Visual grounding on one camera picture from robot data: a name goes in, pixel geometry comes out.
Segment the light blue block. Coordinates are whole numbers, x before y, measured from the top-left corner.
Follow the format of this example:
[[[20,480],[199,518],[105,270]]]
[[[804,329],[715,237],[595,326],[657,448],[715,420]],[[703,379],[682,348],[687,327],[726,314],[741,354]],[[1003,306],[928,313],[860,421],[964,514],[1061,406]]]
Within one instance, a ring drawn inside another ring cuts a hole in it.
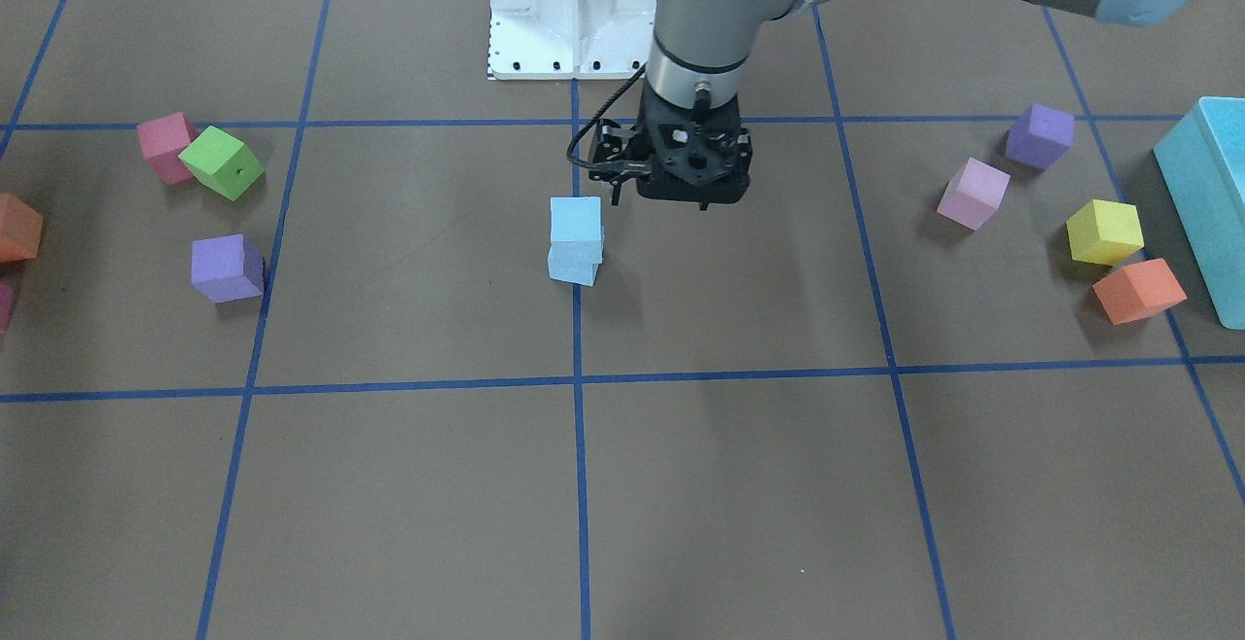
[[[547,255],[548,276],[580,286],[594,286],[604,260],[604,242],[552,242]]]
[[[552,244],[603,244],[603,200],[599,195],[555,195],[549,200]]]

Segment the light pink block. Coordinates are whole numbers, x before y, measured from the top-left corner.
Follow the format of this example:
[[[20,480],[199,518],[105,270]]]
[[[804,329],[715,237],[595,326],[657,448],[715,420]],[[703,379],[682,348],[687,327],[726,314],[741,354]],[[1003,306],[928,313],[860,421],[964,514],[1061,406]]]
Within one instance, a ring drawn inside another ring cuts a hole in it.
[[[969,158],[947,181],[937,214],[979,232],[1002,204],[1011,176],[987,162]]]

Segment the purple block near cyan bin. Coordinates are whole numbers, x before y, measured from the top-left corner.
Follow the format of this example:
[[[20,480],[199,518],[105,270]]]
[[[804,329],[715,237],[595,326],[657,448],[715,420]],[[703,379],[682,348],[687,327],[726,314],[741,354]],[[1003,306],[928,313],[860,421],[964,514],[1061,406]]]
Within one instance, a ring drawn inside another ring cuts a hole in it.
[[[1076,118],[1050,105],[1033,103],[1008,129],[1003,156],[1018,164],[1046,171],[1074,143]]]

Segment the purple block near pink bin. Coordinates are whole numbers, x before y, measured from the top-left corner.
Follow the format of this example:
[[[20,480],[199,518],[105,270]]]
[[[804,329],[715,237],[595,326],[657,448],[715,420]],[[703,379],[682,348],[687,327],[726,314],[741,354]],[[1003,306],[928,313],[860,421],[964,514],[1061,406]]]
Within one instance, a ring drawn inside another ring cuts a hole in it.
[[[266,290],[266,260],[243,233],[199,238],[190,247],[190,284],[210,303],[239,303]]]

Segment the yellow block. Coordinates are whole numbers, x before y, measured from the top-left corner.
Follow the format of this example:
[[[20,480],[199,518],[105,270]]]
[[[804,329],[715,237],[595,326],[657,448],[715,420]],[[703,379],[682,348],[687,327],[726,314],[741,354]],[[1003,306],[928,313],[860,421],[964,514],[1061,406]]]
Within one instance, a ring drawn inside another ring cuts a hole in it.
[[[1137,205],[1093,198],[1064,223],[1073,261],[1116,266],[1145,245]]]

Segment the orange block near cyan bin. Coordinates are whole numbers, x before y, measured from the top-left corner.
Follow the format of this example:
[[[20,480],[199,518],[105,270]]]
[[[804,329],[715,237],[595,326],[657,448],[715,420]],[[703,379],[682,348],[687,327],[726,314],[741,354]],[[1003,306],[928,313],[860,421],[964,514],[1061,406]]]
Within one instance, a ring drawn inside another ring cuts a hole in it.
[[[1117,268],[1096,281],[1092,291],[1116,326],[1155,318],[1188,298],[1170,264],[1160,258]]]

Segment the magenta block beside green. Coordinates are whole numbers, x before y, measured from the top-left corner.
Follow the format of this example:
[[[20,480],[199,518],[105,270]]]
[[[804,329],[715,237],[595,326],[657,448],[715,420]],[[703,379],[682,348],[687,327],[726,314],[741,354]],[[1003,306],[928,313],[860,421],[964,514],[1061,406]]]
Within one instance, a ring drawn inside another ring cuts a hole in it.
[[[179,186],[195,179],[181,159],[181,153],[198,136],[198,129],[184,112],[138,123],[136,131],[144,162],[164,184]]]

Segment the cyan plastic bin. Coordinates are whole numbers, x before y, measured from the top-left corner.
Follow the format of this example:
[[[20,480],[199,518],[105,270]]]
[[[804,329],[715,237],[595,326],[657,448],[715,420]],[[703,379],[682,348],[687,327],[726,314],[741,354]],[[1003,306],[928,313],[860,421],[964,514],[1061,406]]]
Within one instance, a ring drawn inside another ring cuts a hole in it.
[[[1220,324],[1244,329],[1244,100],[1201,96],[1155,157]]]

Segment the orange block near pink bin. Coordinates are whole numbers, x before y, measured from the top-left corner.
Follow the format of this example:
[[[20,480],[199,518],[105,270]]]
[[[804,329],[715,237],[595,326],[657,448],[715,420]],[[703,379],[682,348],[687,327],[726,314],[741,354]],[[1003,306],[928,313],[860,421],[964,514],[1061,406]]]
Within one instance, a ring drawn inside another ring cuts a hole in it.
[[[44,238],[44,214],[12,193],[1,194],[2,264],[37,258]]]

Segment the magenta block near pink bin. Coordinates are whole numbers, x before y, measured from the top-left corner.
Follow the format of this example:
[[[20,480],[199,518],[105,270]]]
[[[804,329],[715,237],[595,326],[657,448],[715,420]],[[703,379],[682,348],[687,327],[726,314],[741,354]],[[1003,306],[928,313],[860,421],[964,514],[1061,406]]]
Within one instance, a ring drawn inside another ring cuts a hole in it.
[[[5,335],[12,326],[12,311],[17,303],[17,291],[14,286],[0,281],[0,334]]]

